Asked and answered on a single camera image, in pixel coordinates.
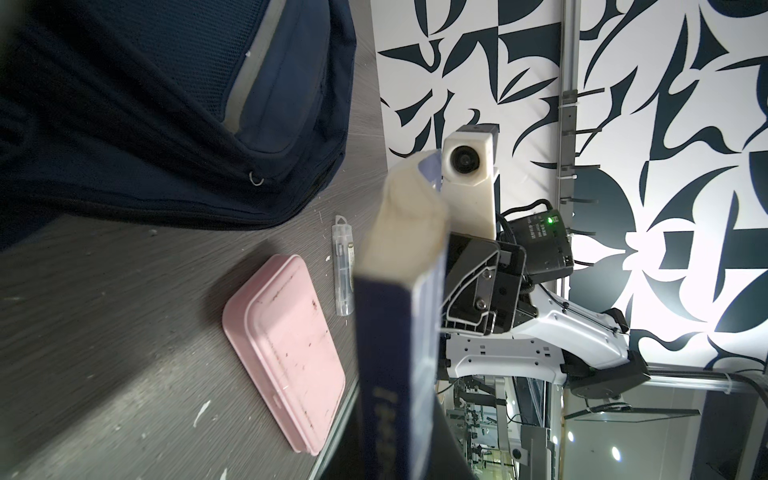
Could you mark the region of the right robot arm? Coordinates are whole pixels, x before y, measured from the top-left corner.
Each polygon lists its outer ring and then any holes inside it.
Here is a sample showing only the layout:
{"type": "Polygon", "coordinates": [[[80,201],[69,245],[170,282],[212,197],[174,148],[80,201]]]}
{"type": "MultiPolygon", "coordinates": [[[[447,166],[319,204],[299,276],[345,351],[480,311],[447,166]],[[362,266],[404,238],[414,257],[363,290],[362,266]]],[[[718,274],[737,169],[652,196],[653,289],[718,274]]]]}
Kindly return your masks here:
{"type": "Polygon", "coordinates": [[[616,308],[594,312],[547,288],[572,271],[560,212],[538,199],[496,215],[492,239],[448,244],[438,377],[523,377],[585,399],[618,397],[650,380],[616,308]]]}

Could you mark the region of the dark blue book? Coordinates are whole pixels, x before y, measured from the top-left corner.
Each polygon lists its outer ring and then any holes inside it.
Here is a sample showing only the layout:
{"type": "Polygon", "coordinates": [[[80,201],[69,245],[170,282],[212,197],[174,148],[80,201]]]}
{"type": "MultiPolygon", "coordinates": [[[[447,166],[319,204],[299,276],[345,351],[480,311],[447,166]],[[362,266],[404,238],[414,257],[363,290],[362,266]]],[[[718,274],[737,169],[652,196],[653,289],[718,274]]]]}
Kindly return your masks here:
{"type": "Polygon", "coordinates": [[[429,463],[450,221],[439,151],[389,170],[353,268],[360,425],[368,479],[429,463]]]}

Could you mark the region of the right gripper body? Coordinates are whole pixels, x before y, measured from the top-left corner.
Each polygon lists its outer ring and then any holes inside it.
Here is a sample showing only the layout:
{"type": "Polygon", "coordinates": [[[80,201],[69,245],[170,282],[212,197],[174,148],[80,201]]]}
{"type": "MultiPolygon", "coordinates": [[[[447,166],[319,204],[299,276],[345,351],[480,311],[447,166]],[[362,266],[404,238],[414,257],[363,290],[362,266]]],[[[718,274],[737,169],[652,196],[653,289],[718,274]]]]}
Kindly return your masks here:
{"type": "Polygon", "coordinates": [[[537,316],[526,281],[524,248],[453,233],[441,311],[441,331],[490,336],[537,316]]]}

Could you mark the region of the navy blue student backpack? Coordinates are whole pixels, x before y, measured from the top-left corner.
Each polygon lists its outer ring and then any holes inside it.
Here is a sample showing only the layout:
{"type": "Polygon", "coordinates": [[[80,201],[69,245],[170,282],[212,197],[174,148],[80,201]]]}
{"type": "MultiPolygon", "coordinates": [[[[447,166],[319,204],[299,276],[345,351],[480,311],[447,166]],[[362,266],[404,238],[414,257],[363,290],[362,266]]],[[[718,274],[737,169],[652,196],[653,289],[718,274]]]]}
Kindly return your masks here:
{"type": "Polygon", "coordinates": [[[62,213],[204,230],[298,215],[345,157],[345,1],[5,1],[1,245],[62,213]]]}

